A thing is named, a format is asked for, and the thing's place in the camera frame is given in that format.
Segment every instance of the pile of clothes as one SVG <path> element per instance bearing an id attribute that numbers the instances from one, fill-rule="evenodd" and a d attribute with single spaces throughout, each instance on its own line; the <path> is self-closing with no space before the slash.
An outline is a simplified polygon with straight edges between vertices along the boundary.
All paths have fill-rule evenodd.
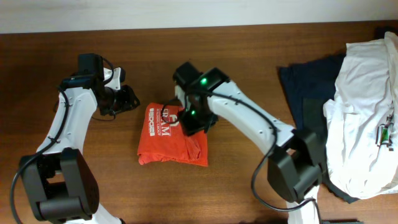
<path id="1" fill-rule="evenodd" d="M 348 203 L 398 192 L 398 37 L 381 34 L 279 69 L 297 129 L 327 138 L 324 183 Z"/>

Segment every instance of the table surface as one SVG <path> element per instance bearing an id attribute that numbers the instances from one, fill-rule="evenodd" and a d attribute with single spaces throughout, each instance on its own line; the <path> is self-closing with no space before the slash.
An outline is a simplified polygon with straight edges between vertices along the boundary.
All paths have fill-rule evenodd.
<path id="1" fill-rule="evenodd" d="M 345 43 L 373 39 L 377 26 L 397 21 L 284 24 L 188 29 L 107 30 L 0 35 L 0 216 L 13 223 L 9 187 L 23 155 L 44 140 L 57 100 L 56 86 L 77 70 L 77 55 L 95 52 L 123 67 L 125 84 L 141 101 L 113 122 L 92 120 L 84 157 L 99 184 L 101 203 L 127 223 L 275 223 L 287 218 L 263 207 L 250 190 L 262 154 L 221 119 L 208 133 L 208 167 L 176 162 L 139 165 L 137 147 L 146 106 L 173 97 L 174 70 L 190 61 L 200 70 L 218 67 L 259 106 L 293 124 L 277 67 L 345 51 Z M 257 189 L 284 207 L 259 174 Z M 325 187 L 318 194 L 324 220 L 397 223 L 398 195 L 351 205 Z M 20 181 L 16 205 L 24 223 L 36 223 Z"/>

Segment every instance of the red cloth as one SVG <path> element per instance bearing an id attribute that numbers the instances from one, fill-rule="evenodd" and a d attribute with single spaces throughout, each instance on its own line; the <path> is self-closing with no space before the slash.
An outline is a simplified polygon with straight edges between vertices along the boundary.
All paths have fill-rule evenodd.
<path id="1" fill-rule="evenodd" d="M 177 161 L 207 166 L 207 136 L 203 131 L 185 136 L 180 123 L 168 124 L 160 116 L 163 105 L 151 103 L 146 109 L 144 127 L 138 145 L 139 163 Z M 163 117 L 177 119 L 179 106 L 168 106 Z"/>

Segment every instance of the clothing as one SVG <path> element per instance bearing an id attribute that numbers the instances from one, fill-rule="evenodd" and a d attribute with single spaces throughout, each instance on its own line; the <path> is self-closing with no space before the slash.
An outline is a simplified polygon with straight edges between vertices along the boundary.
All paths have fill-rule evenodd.
<path id="1" fill-rule="evenodd" d="M 146 109 L 144 127 L 138 145 L 139 163 L 144 165 L 154 161 L 177 161 L 207 166 L 207 136 L 201 131 L 193 136 L 182 132 L 179 122 L 171 124 L 162 120 L 163 105 L 151 103 Z M 179 106 L 164 109 L 166 121 L 177 120 Z"/>
<path id="2" fill-rule="evenodd" d="M 323 104 L 335 95 L 335 80 L 344 57 L 345 54 L 333 55 L 279 69 L 280 80 L 297 129 L 306 127 L 323 138 L 327 137 Z M 323 183 L 332 193 L 348 203 L 358 200 L 334 186 L 328 175 L 323 178 Z"/>
<path id="3" fill-rule="evenodd" d="M 361 199 L 397 192 L 398 37 L 387 32 L 385 39 L 346 46 L 334 100 L 323 107 L 330 180 Z"/>

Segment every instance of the white cloth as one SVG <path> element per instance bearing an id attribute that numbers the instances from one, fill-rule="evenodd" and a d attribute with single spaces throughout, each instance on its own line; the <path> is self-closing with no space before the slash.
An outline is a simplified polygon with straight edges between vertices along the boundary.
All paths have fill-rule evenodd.
<path id="1" fill-rule="evenodd" d="M 327 101 L 326 154 L 330 180 L 360 199 L 398 192 L 398 37 L 347 44 L 336 79 L 335 100 Z M 376 144 L 377 130 L 393 115 L 392 146 Z"/>

